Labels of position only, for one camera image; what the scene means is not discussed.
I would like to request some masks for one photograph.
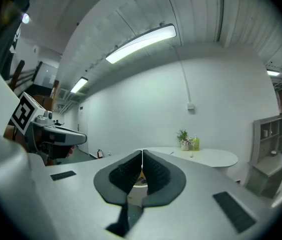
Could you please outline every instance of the light strip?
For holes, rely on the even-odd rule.
[[[87,83],[87,79],[81,77],[81,79],[75,84],[75,86],[72,88],[71,93],[76,93],[78,90],[80,90],[83,85]]]
[[[114,64],[120,59],[137,50],[140,50],[141,48],[162,41],[164,39],[173,38],[175,36],[176,31],[173,24],[155,28],[130,40],[129,42],[115,50],[113,53],[111,53],[108,57],[106,57],[106,60]]]
[[[270,71],[270,70],[267,70],[267,73],[268,73],[270,76],[275,76],[275,77],[277,77],[277,76],[280,74],[279,72]]]

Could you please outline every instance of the cable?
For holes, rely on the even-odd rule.
[[[183,67],[182,60],[180,59],[180,55],[177,52],[177,50],[172,45],[170,45],[169,43],[168,43],[168,45],[175,51],[176,57],[177,57],[178,61],[181,64],[181,68],[182,68],[182,72],[183,72],[183,77],[184,77],[184,82],[185,82],[185,87],[186,87],[186,92],[187,92],[187,98],[188,98],[189,103],[191,103],[190,90],[189,90],[189,86],[187,84],[187,79],[186,79],[185,70],[184,70],[184,67]]]

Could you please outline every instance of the wall light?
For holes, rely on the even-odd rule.
[[[23,22],[24,24],[28,24],[29,21],[30,21],[29,15],[28,15],[27,13],[23,14],[22,22]]]
[[[277,72],[277,71],[270,71],[270,70],[267,70],[267,73],[270,75],[270,76],[275,76],[277,77],[280,73]]]
[[[112,52],[108,57],[106,57],[106,60],[114,64],[120,59],[128,56],[129,54],[141,48],[162,41],[164,39],[173,38],[175,36],[176,36],[176,31],[173,24],[160,26],[158,28],[147,31],[141,35],[138,35],[132,40],[123,44],[117,50]]]
[[[81,79],[75,84],[75,86],[72,88],[71,93],[76,93],[79,91],[83,85],[87,83],[87,79],[84,77],[81,77]]]

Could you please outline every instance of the corrugated ceiling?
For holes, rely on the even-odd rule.
[[[107,54],[129,39],[172,23],[177,38],[139,50],[116,64]],[[61,86],[71,89],[81,76],[96,84],[110,72],[165,49],[197,42],[251,44],[269,70],[282,72],[282,16],[268,0],[104,0],[84,17],[60,63]],[[272,78],[282,86],[282,77]]]

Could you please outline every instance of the green bottle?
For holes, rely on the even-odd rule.
[[[200,150],[200,139],[197,138],[196,135],[194,135],[194,139],[193,139],[193,150],[194,151]]]

